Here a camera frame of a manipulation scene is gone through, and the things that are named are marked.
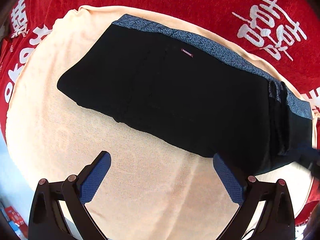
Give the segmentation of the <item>cream beige towel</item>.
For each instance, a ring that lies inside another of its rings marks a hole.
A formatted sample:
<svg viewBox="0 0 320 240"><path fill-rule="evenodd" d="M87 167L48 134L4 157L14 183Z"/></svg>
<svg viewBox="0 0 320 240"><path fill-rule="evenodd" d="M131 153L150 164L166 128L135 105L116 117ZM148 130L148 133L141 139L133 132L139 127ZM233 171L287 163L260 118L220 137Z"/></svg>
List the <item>cream beige towel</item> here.
<svg viewBox="0 0 320 240"><path fill-rule="evenodd" d="M55 21L53 32L16 76L5 129L10 157L35 189L41 178L64 179L108 151L111 168L87 207L108 237L215 239L237 205L211 159L82 108L56 87L59 77L125 14L204 36L284 80L267 61L192 23L130 7L83 5Z"/></svg>

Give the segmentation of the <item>red blanket with white characters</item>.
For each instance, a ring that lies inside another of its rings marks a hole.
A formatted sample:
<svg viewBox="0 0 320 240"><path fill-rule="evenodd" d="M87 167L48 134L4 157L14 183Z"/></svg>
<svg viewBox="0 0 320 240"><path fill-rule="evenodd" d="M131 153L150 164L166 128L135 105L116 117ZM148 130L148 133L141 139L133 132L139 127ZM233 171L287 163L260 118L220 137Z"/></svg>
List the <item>red blanket with white characters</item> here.
<svg viewBox="0 0 320 240"><path fill-rule="evenodd" d="M1 41L1 133L16 76L30 53L53 32L56 20L81 6L122 6L168 15L207 29L271 64L282 81L312 114L312 148L319 140L319 17L308 0L17 0L7 13L9 33ZM255 175L283 179L298 216L311 199L319 200L319 182L297 163Z"/></svg>

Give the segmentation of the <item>black pants with grey waistband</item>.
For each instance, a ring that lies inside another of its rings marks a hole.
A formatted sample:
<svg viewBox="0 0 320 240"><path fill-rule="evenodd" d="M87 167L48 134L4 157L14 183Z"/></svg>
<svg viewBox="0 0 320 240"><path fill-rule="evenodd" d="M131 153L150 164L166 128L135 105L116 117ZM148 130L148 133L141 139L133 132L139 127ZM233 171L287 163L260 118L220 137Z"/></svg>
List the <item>black pants with grey waistband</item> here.
<svg viewBox="0 0 320 240"><path fill-rule="evenodd" d="M203 36L123 15L58 80L79 106L258 175L312 147L312 114L282 81Z"/></svg>

